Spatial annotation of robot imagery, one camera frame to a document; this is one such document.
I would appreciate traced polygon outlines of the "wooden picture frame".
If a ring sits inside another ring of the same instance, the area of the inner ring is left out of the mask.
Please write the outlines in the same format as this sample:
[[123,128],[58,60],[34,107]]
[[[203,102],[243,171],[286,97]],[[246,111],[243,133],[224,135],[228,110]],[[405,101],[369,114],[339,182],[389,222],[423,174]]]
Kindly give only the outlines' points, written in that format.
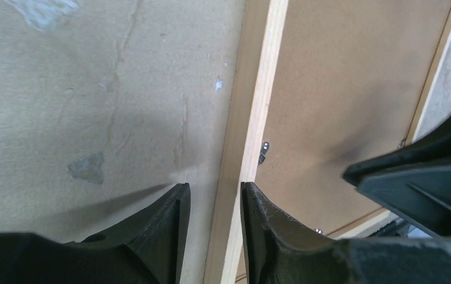
[[[240,183],[254,181],[270,148],[263,141],[269,101],[291,1],[247,1],[215,198],[204,283],[245,282]],[[419,112],[413,142],[426,129],[426,109],[438,81],[451,29]]]

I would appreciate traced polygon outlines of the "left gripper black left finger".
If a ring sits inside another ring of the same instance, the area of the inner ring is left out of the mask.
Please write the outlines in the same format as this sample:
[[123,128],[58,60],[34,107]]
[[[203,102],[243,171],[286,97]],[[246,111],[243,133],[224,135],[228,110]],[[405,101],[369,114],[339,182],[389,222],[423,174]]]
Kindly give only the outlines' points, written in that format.
[[179,283],[191,210],[188,183],[83,241],[0,233],[0,283]]

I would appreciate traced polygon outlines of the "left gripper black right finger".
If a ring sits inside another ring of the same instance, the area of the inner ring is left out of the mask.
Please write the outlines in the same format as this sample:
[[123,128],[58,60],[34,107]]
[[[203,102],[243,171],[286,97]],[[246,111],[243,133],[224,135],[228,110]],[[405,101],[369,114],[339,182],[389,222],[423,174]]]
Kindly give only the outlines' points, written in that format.
[[243,182],[241,223],[249,283],[451,283],[451,238],[334,240]]

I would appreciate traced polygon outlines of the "brown frame backing board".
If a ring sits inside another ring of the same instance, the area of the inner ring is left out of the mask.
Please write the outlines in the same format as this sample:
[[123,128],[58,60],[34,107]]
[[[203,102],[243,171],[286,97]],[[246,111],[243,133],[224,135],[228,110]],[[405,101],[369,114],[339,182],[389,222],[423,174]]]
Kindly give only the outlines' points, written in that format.
[[331,238],[391,215],[341,175],[414,137],[451,29],[451,1],[291,1],[255,182]]

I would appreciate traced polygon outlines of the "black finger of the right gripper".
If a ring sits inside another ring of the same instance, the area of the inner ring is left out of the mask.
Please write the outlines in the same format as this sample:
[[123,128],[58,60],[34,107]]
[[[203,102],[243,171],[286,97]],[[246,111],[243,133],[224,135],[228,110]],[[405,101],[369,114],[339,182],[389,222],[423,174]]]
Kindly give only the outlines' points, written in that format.
[[451,115],[394,152],[350,165],[357,192],[433,237],[451,237]]

